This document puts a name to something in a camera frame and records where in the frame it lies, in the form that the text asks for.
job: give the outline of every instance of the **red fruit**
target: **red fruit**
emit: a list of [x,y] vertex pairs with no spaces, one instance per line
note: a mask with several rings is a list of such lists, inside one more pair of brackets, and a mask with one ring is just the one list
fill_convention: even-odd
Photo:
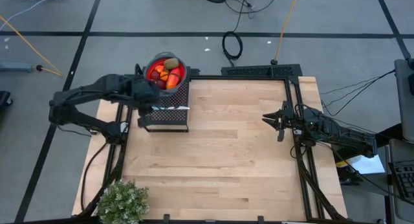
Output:
[[158,73],[157,71],[153,71],[153,72],[151,73],[151,79],[153,79],[153,80],[158,80],[158,79],[160,79],[160,73]]
[[167,87],[167,82],[163,81],[163,80],[158,80],[157,81],[157,86],[159,89],[166,89]]
[[173,89],[180,83],[181,73],[179,68],[171,70],[168,80],[167,80],[167,89]]

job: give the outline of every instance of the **apple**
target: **apple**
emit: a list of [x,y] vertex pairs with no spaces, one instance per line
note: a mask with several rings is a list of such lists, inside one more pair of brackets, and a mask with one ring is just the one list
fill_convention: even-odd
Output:
[[157,86],[159,89],[166,89],[167,88],[167,82],[163,80],[157,81]]
[[160,73],[158,73],[157,71],[153,71],[153,72],[151,73],[151,79],[153,79],[153,80],[158,80],[158,79],[160,79]]

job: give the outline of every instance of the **orange cable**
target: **orange cable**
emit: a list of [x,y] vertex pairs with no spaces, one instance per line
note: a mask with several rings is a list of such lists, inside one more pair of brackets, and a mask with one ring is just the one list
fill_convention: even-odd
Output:
[[277,60],[277,59],[278,59],[278,56],[279,56],[279,51],[280,51],[280,46],[281,46],[281,44],[282,44],[283,33],[285,33],[285,28],[286,28],[287,22],[289,21],[290,14],[291,14],[291,13],[292,13],[292,11],[293,11],[293,7],[295,6],[295,3],[296,3],[296,0],[293,0],[292,4],[291,4],[291,6],[290,6],[289,13],[287,14],[287,17],[286,17],[285,23],[283,24],[283,27],[282,27],[282,32],[281,32],[280,37],[279,37],[278,50],[276,51],[276,55],[274,56],[274,60]]
[[52,73],[52,74],[56,74],[56,75],[58,75],[58,76],[62,76],[62,74],[59,74],[59,73],[57,73],[57,72],[55,72],[55,71],[52,71],[52,70],[50,70],[50,69],[46,69],[46,68],[44,68],[44,67],[42,67],[42,68],[41,68],[41,70],[44,70],[44,71],[50,72],[50,73]]
[[1,15],[0,15],[0,19],[3,20],[18,36],[20,36],[20,38],[37,54],[39,55],[42,59],[44,59],[50,66],[52,66],[53,69],[55,69],[56,71],[58,71],[58,73],[60,74],[60,76],[62,76],[62,72],[56,68],[48,59],[46,59],[40,52],[38,52],[28,41],[27,39],[25,39],[18,30],[16,30],[7,20],[5,20]]

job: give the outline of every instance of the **keyboard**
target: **keyboard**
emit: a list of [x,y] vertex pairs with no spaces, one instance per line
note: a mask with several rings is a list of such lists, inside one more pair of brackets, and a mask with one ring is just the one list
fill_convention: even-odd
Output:
[[390,162],[389,167],[400,196],[414,200],[414,160]]

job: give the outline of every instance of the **electrical wire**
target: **electrical wire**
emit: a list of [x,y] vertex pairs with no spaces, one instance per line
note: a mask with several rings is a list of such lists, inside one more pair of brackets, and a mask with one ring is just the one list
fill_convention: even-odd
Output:
[[44,68],[44,67],[41,67],[41,70],[42,70],[42,71],[47,71],[47,72],[52,73],[52,74],[56,74],[56,75],[58,75],[58,76],[62,76],[61,74],[59,74],[59,73],[57,73],[57,72],[55,72],[55,71],[52,71],[52,70],[50,70],[50,69],[46,69],[46,68]]
[[280,37],[279,37],[278,49],[277,49],[277,51],[276,51],[276,55],[274,56],[274,60],[275,60],[275,61],[278,59],[279,52],[280,52],[280,46],[281,46],[281,44],[282,44],[283,34],[285,33],[285,29],[286,29],[287,22],[289,21],[290,14],[292,13],[293,8],[294,8],[294,6],[295,6],[295,4],[296,4],[296,0],[293,0],[292,4],[291,4],[291,6],[290,6],[290,10],[289,10],[289,12],[288,12],[288,14],[287,14],[287,17],[286,17],[285,23],[283,24],[282,31],[281,31],[281,34],[280,34]]
[[[226,56],[228,62],[230,62],[230,65],[232,65],[232,67],[234,67],[234,63],[232,62],[232,60],[239,59],[240,56],[241,56],[241,54],[242,54],[242,52],[243,52],[243,42],[241,41],[241,38],[235,33],[236,30],[237,30],[237,28],[238,28],[238,26],[239,26],[239,23],[240,23],[240,17],[241,17],[241,13],[239,14],[239,19],[237,20],[237,24],[236,24],[234,30],[233,31],[228,31],[228,32],[224,33],[223,39],[221,40],[221,47],[223,48],[224,55]],[[230,53],[228,53],[228,51],[226,49],[226,38],[227,38],[227,36],[230,36],[230,35],[231,36],[234,36],[236,38],[236,40],[237,40],[237,42],[239,43],[239,46],[240,46],[239,53],[237,53],[237,55],[235,55],[235,56],[234,55],[231,55]]]
[[7,21],[6,21],[5,23],[3,23],[3,24],[1,25],[1,27],[0,27],[0,31],[3,29],[3,27],[5,27],[6,23],[8,23],[10,20],[12,20],[12,18],[14,18],[14,17],[16,17],[16,16],[19,16],[19,15],[21,15],[21,14],[24,14],[25,12],[28,12],[29,10],[32,10],[34,7],[38,6],[39,4],[41,4],[41,3],[45,2],[45,1],[48,1],[48,0],[41,0],[41,1],[37,2],[36,4],[32,5],[32,7],[30,7],[30,8],[28,8],[28,9],[26,9],[26,10],[23,10],[23,11],[20,11],[20,12],[18,12],[18,13],[16,13],[16,14],[14,14],[14,15],[13,15],[13,16],[11,16],[10,18],[8,18],[8,19],[7,19]]
[[39,51],[37,51],[32,44],[30,44],[26,38],[24,38],[20,32],[18,30],[16,30],[9,22],[7,22],[3,16],[0,15],[0,19],[3,20],[18,36],[20,36],[20,38],[38,55],[40,56],[42,59],[44,59],[55,71],[57,71],[59,73],[59,76],[62,76],[62,72],[56,68],[56,66],[54,66],[48,59],[46,59],[46,57],[44,57]]
[[363,85],[363,86],[361,86],[361,87],[358,87],[358,88],[356,88],[356,89],[353,89],[351,92],[348,92],[347,94],[343,95],[341,98],[337,98],[336,100],[333,100],[333,101],[331,101],[330,103],[328,103],[327,105],[325,105],[325,108],[326,108],[326,107],[329,107],[331,104],[333,104],[333,103],[335,103],[335,102],[337,102],[337,101],[343,100],[343,99],[344,99],[344,98],[346,98],[348,95],[350,95],[350,94],[354,93],[355,91],[361,90],[362,88],[366,87],[366,86],[367,86],[367,85],[369,85],[369,84],[370,84],[370,82],[366,83],[365,85]]
[[89,167],[91,166],[93,160],[96,158],[96,156],[98,156],[98,154],[100,154],[100,152],[102,152],[102,150],[104,150],[105,146],[107,146],[108,143],[105,142],[105,144],[103,144],[103,146],[92,156],[91,160],[89,160],[88,164],[86,165],[85,171],[83,173],[83,179],[82,179],[82,188],[80,191],[80,207],[82,209],[82,211],[85,210],[85,207],[83,205],[83,197],[84,197],[84,193],[85,193],[85,184],[86,184],[86,174],[88,172]]
[[369,82],[369,81],[374,80],[375,78],[379,78],[379,77],[380,77],[380,76],[376,76],[376,77],[374,77],[374,78],[370,78],[370,79],[366,79],[366,80],[364,80],[364,81],[358,82],[357,84],[347,85],[347,86],[345,86],[345,87],[338,88],[338,89],[333,89],[332,91],[323,92],[323,93],[320,93],[320,94],[321,94],[321,95],[326,95],[326,94],[329,94],[329,93],[332,93],[332,92],[335,92],[335,91],[341,91],[341,90],[346,89],[346,88],[348,88],[348,87],[353,87],[353,86],[359,85],[359,84],[364,83],[364,82]]
[[[289,153],[290,153],[290,156],[292,158],[297,159],[297,157],[294,157],[293,154],[292,154],[292,150],[294,148],[295,148],[295,146],[292,146]],[[306,151],[308,150],[308,148],[309,148],[309,146],[305,147],[305,150],[301,153],[301,155],[299,156],[299,158],[302,158],[306,154]]]
[[91,135],[89,135],[89,134],[84,134],[84,133],[80,133],[80,132],[78,132],[78,131],[73,131],[73,130],[63,129],[63,128],[62,128],[62,127],[60,127],[59,125],[57,125],[57,127],[58,127],[58,129],[59,129],[60,131],[64,131],[64,132],[68,132],[68,133],[75,133],[75,134],[78,134],[78,135],[81,135],[81,136],[85,136],[85,137],[91,137]]
[[318,142],[319,144],[322,144],[322,145],[324,145],[324,146],[326,146],[326,147],[328,147],[329,149],[331,149],[332,150],[332,152],[339,158],[339,159],[341,159],[343,162],[345,162],[348,166],[350,166],[354,171],[355,171],[355,173],[356,174],[358,174],[359,176],[361,176],[363,179],[365,179],[368,183],[371,183],[372,185],[374,185],[375,187],[377,187],[379,190],[381,190],[381,191],[383,191],[383,192],[385,192],[385,193],[387,193],[387,194],[389,194],[389,195],[391,195],[391,196],[393,196],[393,197],[395,197],[395,198],[398,198],[398,199],[400,199],[401,201],[404,201],[404,202],[406,202],[406,203],[408,203],[408,204],[410,204],[410,205],[414,205],[414,203],[413,202],[411,202],[411,201],[409,201],[409,200],[407,200],[407,199],[405,199],[405,198],[403,198],[403,197],[400,197],[400,196],[398,196],[398,195],[396,195],[396,194],[394,194],[394,193],[392,193],[392,192],[390,192],[390,191],[387,191],[387,190],[385,190],[385,189],[383,189],[383,188],[381,188],[380,186],[378,186],[376,183],[374,183],[374,182],[372,182],[370,179],[368,179],[366,176],[364,176],[364,175],[362,175],[358,170],[356,170],[352,165],[350,165],[345,159],[343,159],[342,157],[341,157],[341,155],[338,153],[338,152],[336,152],[336,150],[334,150],[331,146],[329,146],[329,145],[327,145],[327,144],[325,144],[325,143],[322,143],[322,142]]
[[223,3],[223,2],[224,2],[224,3],[227,5],[227,7],[228,7],[230,10],[232,10],[233,12],[238,13],[238,14],[248,14],[250,19],[252,19],[252,17],[250,17],[250,14],[254,14],[254,13],[257,13],[257,12],[262,11],[262,10],[264,10],[264,9],[268,8],[268,7],[269,7],[269,6],[270,6],[270,5],[274,2],[274,0],[271,0],[271,1],[269,2],[269,4],[267,4],[265,7],[261,8],[261,9],[259,9],[259,10],[253,10],[253,6],[252,6],[252,4],[250,4],[247,0],[243,0],[243,1],[240,1],[240,0],[233,0],[233,1],[237,1],[238,3],[241,3],[243,6],[245,6],[245,7],[247,7],[247,8],[249,8],[249,9],[250,9],[250,11],[243,12],[243,8],[242,8],[240,11],[233,9],[233,8],[232,8],[232,7],[231,7],[231,6],[227,3],[227,0],[207,0],[207,1],[210,1],[210,2],[213,2],[213,3]]
[[321,102],[322,102],[322,105],[324,106],[324,108],[327,110],[327,112],[331,115],[331,116],[336,116],[337,114],[339,114],[350,102],[352,102],[352,100],[354,100],[360,93],[362,93],[362,92],[364,92],[370,85],[372,85],[372,84],[374,84],[376,81],[378,81],[379,79],[381,79],[381,78],[383,78],[383,77],[385,77],[385,76],[387,76],[387,75],[389,75],[389,74],[391,74],[391,73],[393,73],[393,72],[395,72],[395,70],[392,70],[392,71],[389,71],[388,73],[386,73],[386,74],[383,74],[382,76],[379,76],[378,78],[376,78],[375,80],[373,80],[372,82],[369,82],[367,85],[365,85],[364,86],[364,88],[360,91],[360,92],[358,92],[356,95],[354,95],[345,105],[343,105],[340,109],[339,109],[339,111],[337,111],[335,114],[332,114],[328,109],[327,109],[327,106],[325,105],[325,102],[323,102],[322,100],[321,100]]
[[259,9],[259,10],[253,10],[253,6],[250,4],[250,3],[248,3],[247,1],[246,1],[246,3],[248,3],[247,5],[245,5],[245,7],[248,7],[248,8],[250,8],[251,9],[251,11],[248,11],[248,12],[243,12],[242,10],[241,11],[237,11],[237,10],[235,10],[235,9],[233,9],[228,3],[227,3],[227,0],[224,2],[224,3],[226,3],[226,5],[227,5],[227,7],[230,9],[230,10],[233,10],[234,12],[236,12],[236,13],[242,13],[242,14],[254,14],[254,13],[257,13],[257,12],[260,12],[260,11],[262,11],[262,10],[264,10],[264,9],[266,9],[266,8],[268,8],[272,3],[274,2],[274,0],[271,0],[270,2],[269,2],[269,4],[267,4],[265,7],[263,7],[263,8],[261,8],[261,9]]

